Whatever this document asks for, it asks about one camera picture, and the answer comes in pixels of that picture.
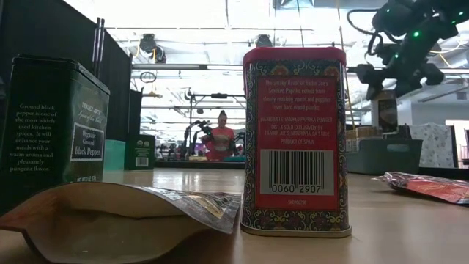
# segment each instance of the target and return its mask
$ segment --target table surface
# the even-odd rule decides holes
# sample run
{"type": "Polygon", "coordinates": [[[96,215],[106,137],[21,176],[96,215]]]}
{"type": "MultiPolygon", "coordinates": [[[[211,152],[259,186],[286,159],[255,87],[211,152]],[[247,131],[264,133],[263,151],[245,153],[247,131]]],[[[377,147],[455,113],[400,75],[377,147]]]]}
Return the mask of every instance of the table surface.
{"type": "MultiPolygon", "coordinates": [[[[404,196],[370,176],[349,175],[352,236],[269,238],[239,229],[201,232],[153,263],[468,263],[469,208],[404,196]]],[[[107,182],[241,193],[244,171],[159,169],[106,175],[107,182]]],[[[43,263],[21,234],[0,231],[0,263],[43,263]]]]}

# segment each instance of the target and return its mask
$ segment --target gray storage bin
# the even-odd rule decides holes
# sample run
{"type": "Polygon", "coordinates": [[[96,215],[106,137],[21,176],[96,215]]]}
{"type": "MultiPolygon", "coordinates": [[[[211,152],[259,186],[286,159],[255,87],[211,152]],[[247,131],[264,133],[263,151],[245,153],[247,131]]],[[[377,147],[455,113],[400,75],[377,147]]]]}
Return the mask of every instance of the gray storage bin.
{"type": "Polygon", "coordinates": [[[346,153],[348,172],[382,175],[385,172],[418,173],[422,140],[362,139],[358,152],[346,153]]]}

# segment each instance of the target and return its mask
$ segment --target brown paper bag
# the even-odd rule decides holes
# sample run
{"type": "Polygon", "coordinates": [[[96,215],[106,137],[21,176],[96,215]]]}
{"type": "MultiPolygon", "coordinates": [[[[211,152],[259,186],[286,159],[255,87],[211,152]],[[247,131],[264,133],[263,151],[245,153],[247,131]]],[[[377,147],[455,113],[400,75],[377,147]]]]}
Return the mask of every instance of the brown paper bag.
{"type": "Polygon", "coordinates": [[[209,228],[232,233],[240,195],[113,183],[43,191],[0,217],[52,263],[142,263],[209,228]]]}

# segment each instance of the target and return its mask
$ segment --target person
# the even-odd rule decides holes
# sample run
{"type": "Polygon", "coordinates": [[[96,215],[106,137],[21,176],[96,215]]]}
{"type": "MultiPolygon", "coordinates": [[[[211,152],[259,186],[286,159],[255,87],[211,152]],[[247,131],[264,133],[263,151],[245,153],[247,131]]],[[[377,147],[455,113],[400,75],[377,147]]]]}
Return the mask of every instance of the person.
{"type": "Polygon", "coordinates": [[[226,126],[227,119],[225,111],[221,111],[218,115],[218,127],[212,129],[213,139],[210,140],[208,135],[201,138],[202,143],[210,151],[207,153],[209,161],[222,161],[224,158],[232,155],[232,151],[229,150],[229,143],[235,138],[235,132],[226,126]]]}

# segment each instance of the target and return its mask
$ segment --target decorative floral pattern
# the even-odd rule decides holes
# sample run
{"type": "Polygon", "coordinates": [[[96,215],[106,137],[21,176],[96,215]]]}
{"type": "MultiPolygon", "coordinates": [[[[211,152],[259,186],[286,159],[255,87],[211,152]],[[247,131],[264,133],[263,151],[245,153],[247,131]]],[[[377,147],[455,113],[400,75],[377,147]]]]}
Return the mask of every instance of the decorative floral pattern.
{"type": "Polygon", "coordinates": [[[420,166],[454,168],[451,128],[434,123],[410,125],[412,139],[422,139],[420,166]]]}
{"type": "Polygon", "coordinates": [[[246,87],[246,169],[242,223],[258,230],[342,231],[349,229],[347,163],[345,162],[344,72],[335,60],[271,60],[251,63],[245,69],[246,87]],[[265,210],[256,207],[257,79],[267,75],[337,76],[338,210],[265,210]]]}

